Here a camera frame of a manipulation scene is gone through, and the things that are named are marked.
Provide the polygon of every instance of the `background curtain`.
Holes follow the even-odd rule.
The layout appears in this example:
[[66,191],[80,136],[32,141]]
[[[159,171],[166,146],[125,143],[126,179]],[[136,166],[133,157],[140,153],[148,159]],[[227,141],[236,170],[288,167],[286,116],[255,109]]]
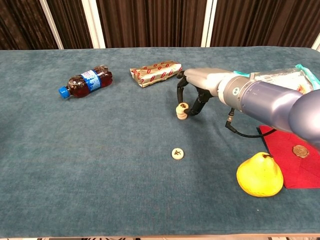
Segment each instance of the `background curtain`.
[[81,0],[47,0],[65,49],[93,48]]
[[312,47],[320,0],[218,0],[211,47]]
[[200,47],[207,0],[97,0],[107,48]]
[[0,49],[57,49],[37,0],[0,0]]

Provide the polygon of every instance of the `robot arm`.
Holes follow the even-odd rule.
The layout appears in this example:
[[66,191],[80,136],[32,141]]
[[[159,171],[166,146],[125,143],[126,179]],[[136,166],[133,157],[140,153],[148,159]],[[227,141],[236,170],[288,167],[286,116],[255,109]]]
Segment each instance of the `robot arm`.
[[181,79],[177,85],[179,103],[187,84],[198,91],[193,106],[184,111],[187,115],[199,114],[210,98],[217,97],[231,107],[229,125],[233,111],[238,110],[275,130],[294,133],[320,150],[320,89],[302,94],[256,80],[252,74],[244,76],[219,68],[191,68],[177,77]]

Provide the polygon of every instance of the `toy pear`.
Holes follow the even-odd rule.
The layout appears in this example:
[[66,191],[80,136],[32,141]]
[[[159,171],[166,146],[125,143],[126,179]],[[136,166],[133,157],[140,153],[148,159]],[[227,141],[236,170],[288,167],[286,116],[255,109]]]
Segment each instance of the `toy pear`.
[[240,187],[255,197],[276,195],[283,187],[284,177],[272,155],[258,152],[244,161],[237,169]]

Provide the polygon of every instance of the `wrapped snack bar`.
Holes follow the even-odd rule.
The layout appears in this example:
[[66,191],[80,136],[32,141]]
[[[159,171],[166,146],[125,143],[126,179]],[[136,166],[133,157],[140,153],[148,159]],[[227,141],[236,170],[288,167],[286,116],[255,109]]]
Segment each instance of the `wrapped snack bar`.
[[140,87],[167,80],[182,71],[182,65],[176,61],[162,61],[149,66],[130,68],[133,79]]

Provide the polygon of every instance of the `plastic bottle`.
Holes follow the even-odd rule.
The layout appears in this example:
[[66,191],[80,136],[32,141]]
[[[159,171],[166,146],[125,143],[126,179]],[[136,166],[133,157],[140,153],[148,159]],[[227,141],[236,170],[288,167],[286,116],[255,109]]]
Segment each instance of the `plastic bottle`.
[[80,75],[71,77],[66,86],[59,88],[62,98],[70,95],[82,98],[92,91],[109,86],[112,83],[112,73],[106,65],[99,65]]

